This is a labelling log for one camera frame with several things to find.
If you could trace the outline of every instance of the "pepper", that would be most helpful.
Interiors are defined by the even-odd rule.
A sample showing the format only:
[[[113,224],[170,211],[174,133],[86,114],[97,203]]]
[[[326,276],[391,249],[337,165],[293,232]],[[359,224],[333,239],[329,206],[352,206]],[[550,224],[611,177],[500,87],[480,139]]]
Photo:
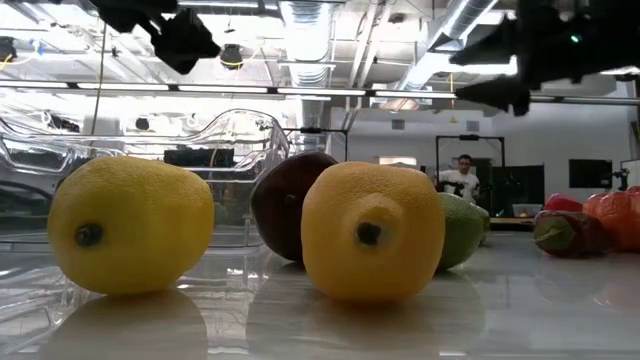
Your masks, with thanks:
[[[582,203],[566,195],[555,193],[547,199],[544,209],[548,211],[582,212]]]
[[[543,211],[534,223],[536,245],[549,255],[559,258],[601,256],[612,247],[600,221],[587,214]]]
[[[600,220],[617,251],[640,253],[640,189],[594,195],[582,211]]]

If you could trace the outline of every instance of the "red bell pepper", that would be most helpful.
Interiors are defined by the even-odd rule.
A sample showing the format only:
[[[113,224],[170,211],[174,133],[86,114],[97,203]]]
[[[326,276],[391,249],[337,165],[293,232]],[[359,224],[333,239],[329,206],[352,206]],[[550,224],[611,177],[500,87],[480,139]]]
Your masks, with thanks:
[[[548,211],[582,212],[582,203],[566,195],[555,193],[547,199],[544,209]]]

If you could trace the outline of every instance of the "yellow fruit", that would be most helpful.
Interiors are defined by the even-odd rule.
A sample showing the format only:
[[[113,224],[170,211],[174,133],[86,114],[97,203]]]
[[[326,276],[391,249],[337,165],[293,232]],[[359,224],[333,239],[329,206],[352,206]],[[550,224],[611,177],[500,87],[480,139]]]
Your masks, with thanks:
[[[196,174],[133,157],[90,161],[62,183],[49,213],[58,265],[91,291],[168,288],[204,254],[213,198]]]
[[[442,205],[423,173],[358,162],[334,165],[304,200],[307,274],[337,300],[401,300],[433,277],[444,226]]]

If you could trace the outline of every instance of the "man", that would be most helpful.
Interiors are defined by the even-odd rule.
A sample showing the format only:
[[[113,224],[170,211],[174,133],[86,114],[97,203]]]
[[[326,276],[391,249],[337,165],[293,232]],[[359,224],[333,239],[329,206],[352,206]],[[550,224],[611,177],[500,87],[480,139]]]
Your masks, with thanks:
[[[445,184],[445,191],[461,196],[464,200],[475,204],[479,197],[480,180],[469,173],[471,156],[467,154],[458,157],[458,170],[441,171],[438,180]]]

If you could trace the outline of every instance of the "overhead beam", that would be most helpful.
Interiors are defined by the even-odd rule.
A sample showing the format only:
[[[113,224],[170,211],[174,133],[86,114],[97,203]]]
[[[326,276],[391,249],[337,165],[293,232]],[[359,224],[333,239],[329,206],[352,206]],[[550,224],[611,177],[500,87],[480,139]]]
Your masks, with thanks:
[[[382,28],[389,21],[389,16],[391,16],[391,8],[393,7],[395,2],[385,1],[384,9],[382,10],[382,15],[380,15],[380,20],[378,21],[378,28],[373,31],[373,35],[371,38],[371,43],[369,44],[369,50],[367,51],[367,59],[364,62],[364,67],[362,68],[362,72],[360,73],[360,79],[358,80],[357,88],[361,88],[364,86],[367,77],[369,76],[369,71],[371,70],[371,65],[373,65],[373,59],[378,53],[378,47],[380,46],[380,37],[382,36]]]
[[[376,13],[378,12],[378,3],[369,2],[369,8],[367,9],[366,18],[364,22],[364,27],[362,29],[362,34],[360,34],[358,41],[358,47],[356,49],[356,54],[353,58],[353,65],[351,66],[351,72],[349,73],[349,79],[345,84],[346,88],[350,88],[354,85],[356,81],[356,76],[358,75],[358,70],[360,69],[360,63],[362,62],[362,58],[364,56],[365,50],[367,49],[367,45],[369,44],[369,38],[371,37],[371,32],[373,30],[373,23],[376,19]]]

